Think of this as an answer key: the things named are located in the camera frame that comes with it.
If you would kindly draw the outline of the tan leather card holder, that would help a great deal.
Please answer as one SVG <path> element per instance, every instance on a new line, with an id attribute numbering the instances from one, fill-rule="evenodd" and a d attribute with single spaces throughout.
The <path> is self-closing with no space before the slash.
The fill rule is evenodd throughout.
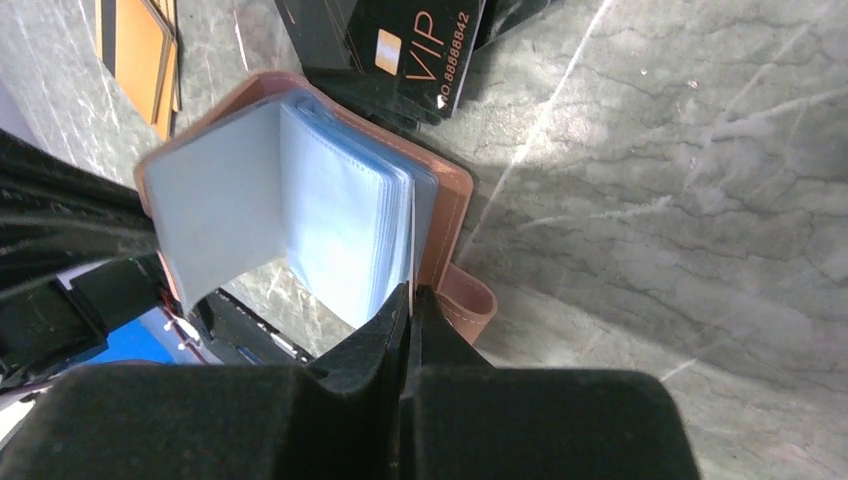
<path id="1" fill-rule="evenodd" d="M 460 166 L 351 112 L 304 77 L 249 77 L 136 167 L 170 287 L 194 308 L 276 259 L 348 325 L 371 319 L 407 282 L 411 181 L 416 285 L 475 340 L 492 290 L 452 255 L 473 191 Z"/>

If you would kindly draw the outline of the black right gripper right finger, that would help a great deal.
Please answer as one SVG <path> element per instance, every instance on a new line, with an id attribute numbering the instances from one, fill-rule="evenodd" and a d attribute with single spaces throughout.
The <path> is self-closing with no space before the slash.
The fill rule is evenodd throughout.
<path id="1" fill-rule="evenodd" d="M 405 390 L 409 479 L 696 479 L 677 405 L 646 373 L 498 368 L 415 295 Z"/>

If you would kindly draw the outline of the silver VIP card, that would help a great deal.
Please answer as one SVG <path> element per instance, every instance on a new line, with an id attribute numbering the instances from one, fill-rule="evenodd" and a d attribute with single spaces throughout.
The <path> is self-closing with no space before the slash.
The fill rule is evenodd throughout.
<path id="1" fill-rule="evenodd" d="M 410 207 L 409 207 L 409 255 L 408 255 L 408 275 L 407 275 L 407 307 L 408 317 L 414 316 L 414 297 L 416 290 L 416 193 L 417 183 L 411 181 L 410 187 Z"/>

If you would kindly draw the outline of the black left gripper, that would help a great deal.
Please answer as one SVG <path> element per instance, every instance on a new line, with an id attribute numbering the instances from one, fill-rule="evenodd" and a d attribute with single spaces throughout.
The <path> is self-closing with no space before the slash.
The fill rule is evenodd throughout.
<path id="1" fill-rule="evenodd" d="M 135 190 L 2 132 L 1 289 L 21 293 L 1 302 L 1 389 L 104 351 L 109 334 L 164 305 L 167 287 L 155 254 L 102 264 L 67 284 L 44 282 L 157 248 Z"/>

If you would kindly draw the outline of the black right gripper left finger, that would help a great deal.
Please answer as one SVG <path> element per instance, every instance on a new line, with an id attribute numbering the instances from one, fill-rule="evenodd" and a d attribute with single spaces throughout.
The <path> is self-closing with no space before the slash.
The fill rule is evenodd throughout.
<path id="1" fill-rule="evenodd" d="M 305 365 L 101 364 L 61 377 L 1 454 L 5 479 L 396 479 L 400 285 Z"/>

